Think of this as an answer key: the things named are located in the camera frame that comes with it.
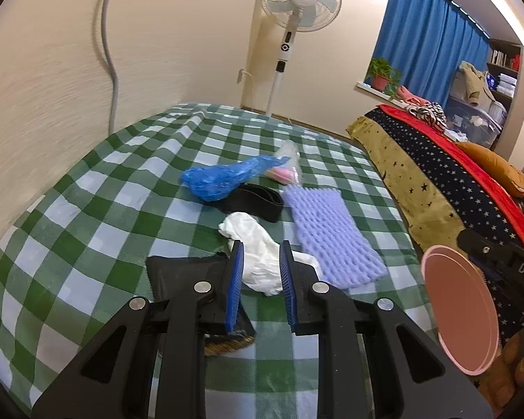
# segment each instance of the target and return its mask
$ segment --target red blanket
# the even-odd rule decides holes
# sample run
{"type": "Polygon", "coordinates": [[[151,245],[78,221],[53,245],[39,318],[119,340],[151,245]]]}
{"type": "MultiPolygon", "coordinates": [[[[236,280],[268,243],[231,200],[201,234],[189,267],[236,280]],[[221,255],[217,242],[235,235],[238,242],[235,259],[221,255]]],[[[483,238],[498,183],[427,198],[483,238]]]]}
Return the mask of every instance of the red blanket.
{"type": "Polygon", "coordinates": [[[439,134],[429,125],[390,105],[379,105],[379,107],[387,115],[411,125],[415,130],[428,136],[433,143],[458,162],[497,204],[524,244],[524,214],[498,182],[471,160],[452,140],[439,134]]]}

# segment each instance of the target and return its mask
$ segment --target blue curtain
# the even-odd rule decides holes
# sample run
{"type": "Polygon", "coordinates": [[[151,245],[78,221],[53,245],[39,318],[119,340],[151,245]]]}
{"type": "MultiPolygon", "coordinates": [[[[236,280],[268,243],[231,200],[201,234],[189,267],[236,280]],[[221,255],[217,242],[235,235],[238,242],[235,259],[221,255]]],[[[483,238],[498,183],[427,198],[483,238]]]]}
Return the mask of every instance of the blue curtain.
{"type": "Polygon", "coordinates": [[[462,60],[487,69],[488,37],[451,0],[388,0],[373,57],[402,72],[401,85],[442,106],[462,60]]]}

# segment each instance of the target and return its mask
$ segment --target orange pillow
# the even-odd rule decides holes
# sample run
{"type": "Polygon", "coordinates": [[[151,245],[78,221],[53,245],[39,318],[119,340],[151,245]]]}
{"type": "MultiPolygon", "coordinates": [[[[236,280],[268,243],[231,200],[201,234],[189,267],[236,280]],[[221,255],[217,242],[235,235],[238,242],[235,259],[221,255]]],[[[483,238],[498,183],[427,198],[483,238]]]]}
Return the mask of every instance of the orange pillow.
{"type": "Polygon", "coordinates": [[[513,197],[524,197],[524,173],[490,149],[471,142],[457,143],[477,165],[513,197]]]}

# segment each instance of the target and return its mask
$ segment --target fan blade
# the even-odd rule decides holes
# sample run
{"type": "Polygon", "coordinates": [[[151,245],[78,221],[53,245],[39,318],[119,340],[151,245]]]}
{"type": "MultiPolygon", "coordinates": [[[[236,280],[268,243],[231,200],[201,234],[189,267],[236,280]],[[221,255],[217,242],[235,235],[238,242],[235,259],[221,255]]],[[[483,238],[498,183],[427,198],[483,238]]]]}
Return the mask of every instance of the fan blade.
{"type": "Polygon", "coordinates": [[[295,6],[290,1],[266,0],[266,6],[273,13],[287,13],[295,9],[295,6]]]}
{"type": "Polygon", "coordinates": [[[314,6],[306,6],[303,8],[303,17],[299,22],[299,28],[309,28],[313,26],[314,19],[316,19],[316,8],[314,6]]]}
{"type": "Polygon", "coordinates": [[[331,13],[336,10],[337,1],[336,0],[317,0],[319,3],[322,3],[325,7],[329,9],[331,13]]]}

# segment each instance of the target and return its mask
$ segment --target red flower pot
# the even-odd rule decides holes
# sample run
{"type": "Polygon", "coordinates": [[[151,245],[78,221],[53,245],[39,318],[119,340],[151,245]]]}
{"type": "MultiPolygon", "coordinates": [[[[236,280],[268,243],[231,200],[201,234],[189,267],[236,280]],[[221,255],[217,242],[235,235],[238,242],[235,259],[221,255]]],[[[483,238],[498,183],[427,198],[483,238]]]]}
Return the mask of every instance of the red flower pot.
{"type": "Polygon", "coordinates": [[[370,86],[372,86],[376,91],[383,92],[386,88],[386,85],[390,82],[390,79],[387,79],[386,77],[383,77],[382,75],[377,75],[373,78],[373,81],[370,83],[370,86]]]}

